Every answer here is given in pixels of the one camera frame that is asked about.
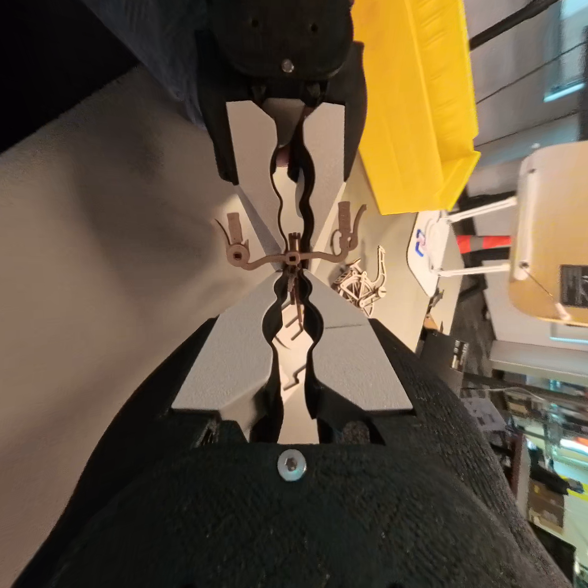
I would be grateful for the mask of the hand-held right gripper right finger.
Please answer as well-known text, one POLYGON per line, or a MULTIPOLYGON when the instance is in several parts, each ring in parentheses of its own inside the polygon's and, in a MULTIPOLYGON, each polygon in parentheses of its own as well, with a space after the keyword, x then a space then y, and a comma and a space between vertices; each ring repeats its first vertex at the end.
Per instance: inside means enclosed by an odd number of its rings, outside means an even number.
POLYGON ((319 443, 334 443, 349 423, 368 436, 379 417, 414 413, 411 400, 369 319, 309 272, 300 278, 306 356, 305 402, 319 443))

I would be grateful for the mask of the person's left forearm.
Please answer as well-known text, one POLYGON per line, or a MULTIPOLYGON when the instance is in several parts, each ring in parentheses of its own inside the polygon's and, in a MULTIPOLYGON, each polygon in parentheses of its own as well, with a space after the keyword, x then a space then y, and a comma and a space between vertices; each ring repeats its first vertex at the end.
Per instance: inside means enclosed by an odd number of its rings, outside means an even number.
POLYGON ((206 1, 83 1, 149 73, 205 128, 197 97, 195 32, 207 25, 206 1))

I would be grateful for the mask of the red black striped bar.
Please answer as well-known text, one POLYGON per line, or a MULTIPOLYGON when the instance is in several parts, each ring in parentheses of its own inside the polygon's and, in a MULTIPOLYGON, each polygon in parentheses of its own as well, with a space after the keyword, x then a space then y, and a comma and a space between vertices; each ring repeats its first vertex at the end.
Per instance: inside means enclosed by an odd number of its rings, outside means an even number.
POLYGON ((490 249, 498 249, 511 246, 511 237, 506 235, 458 235, 456 237, 456 240, 461 254, 470 254, 473 252, 480 252, 490 249))

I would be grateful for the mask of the wooden model handlebar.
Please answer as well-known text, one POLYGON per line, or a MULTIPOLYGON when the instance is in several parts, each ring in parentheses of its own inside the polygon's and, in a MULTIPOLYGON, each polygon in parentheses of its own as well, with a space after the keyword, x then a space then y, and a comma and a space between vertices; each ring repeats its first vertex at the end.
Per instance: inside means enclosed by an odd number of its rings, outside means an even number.
POLYGON ((290 246, 282 254, 270 254, 251 261, 249 241, 243 240, 242 227, 239 213, 227 214, 228 230, 217 220, 217 225, 224 237, 226 259, 235 268, 246 271, 259 269, 264 265, 276 265, 278 269, 289 270, 302 269, 305 262, 327 261, 329 263, 340 263, 347 255, 354 251, 358 244, 358 228, 360 220, 366 211, 366 205, 362 205, 354 218, 351 220, 350 202, 342 201, 337 206, 337 219, 339 233, 339 253, 327 253, 320 251, 303 252, 295 246, 290 246))

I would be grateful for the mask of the wooden bicycle model frame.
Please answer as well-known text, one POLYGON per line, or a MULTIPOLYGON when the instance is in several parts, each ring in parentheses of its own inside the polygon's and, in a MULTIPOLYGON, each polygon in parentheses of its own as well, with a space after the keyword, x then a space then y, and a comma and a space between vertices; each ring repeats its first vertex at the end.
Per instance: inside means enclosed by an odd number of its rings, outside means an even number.
POLYGON ((386 297, 385 249, 377 249, 378 273, 375 280, 368 277, 361 267, 361 259, 347 263, 340 275, 333 281, 331 288, 350 304, 362 311, 368 319, 373 315, 375 303, 386 297))

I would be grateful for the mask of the yellow plastic bin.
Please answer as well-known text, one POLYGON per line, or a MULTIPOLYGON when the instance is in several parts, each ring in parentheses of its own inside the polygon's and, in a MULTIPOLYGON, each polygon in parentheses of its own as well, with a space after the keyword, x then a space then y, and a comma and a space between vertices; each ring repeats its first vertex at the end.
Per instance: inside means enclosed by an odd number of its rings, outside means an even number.
POLYGON ((360 155, 381 215, 450 210, 481 154, 463 1, 355 1, 367 116, 360 155))

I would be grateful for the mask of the black tripod pole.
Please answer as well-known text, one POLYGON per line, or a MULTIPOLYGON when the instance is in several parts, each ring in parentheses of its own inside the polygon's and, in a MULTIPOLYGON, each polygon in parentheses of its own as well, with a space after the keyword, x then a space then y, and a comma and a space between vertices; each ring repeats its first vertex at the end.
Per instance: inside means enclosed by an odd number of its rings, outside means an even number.
POLYGON ((558 2, 559 1, 529 1, 519 10, 471 37, 471 39, 469 39, 469 51, 472 52, 523 22, 535 18, 558 2))

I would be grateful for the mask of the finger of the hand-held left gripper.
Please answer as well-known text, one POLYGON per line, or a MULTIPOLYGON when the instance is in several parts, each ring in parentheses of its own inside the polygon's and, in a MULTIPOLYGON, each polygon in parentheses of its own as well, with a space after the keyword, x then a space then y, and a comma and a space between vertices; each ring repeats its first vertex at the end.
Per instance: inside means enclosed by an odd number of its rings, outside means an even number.
POLYGON ((236 193, 263 253, 282 254, 295 224, 295 184, 286 167, 271 171, 278 148, 275 120, 253 101, 226 105, 238 175, 236 193))
POLYGON ((346 182, 345 107, 304 106, 294 134, 295 207, 302 219, 300 251, 326 252, 346 182))

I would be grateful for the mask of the wooden model fork stem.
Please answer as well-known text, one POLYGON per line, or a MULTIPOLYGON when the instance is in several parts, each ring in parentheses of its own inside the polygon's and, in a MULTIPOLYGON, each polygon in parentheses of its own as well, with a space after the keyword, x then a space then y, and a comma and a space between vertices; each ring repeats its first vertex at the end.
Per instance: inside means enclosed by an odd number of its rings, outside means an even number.
POLYGON ((283 324, 290 342, 295 342, 304 332, 305 307, 302 301, 302 271, 305 261, 302 259, 302 234, 290 232, 284 253, 283 270, 287 278, 287 299, 282 305, 286 313, 283 324))

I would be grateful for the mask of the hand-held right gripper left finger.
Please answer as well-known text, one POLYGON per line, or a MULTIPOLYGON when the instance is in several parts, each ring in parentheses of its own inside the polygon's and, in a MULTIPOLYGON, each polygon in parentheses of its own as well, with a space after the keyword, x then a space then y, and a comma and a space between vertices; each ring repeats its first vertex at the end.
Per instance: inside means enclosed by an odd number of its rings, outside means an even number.
POLYGON ((275 272, 221 313, 171 408, 234 421, 253 442, 276 443, 283 424, 279 358, 288 278, 275 272))

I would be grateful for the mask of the black flat case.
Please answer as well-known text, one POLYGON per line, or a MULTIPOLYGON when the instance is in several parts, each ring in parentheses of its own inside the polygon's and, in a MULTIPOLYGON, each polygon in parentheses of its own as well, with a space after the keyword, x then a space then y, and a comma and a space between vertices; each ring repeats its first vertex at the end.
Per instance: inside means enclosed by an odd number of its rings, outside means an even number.
POLYGON ((460 397, 469 344, 434 329, 423 328, 417 344, 417 356, 460 397))

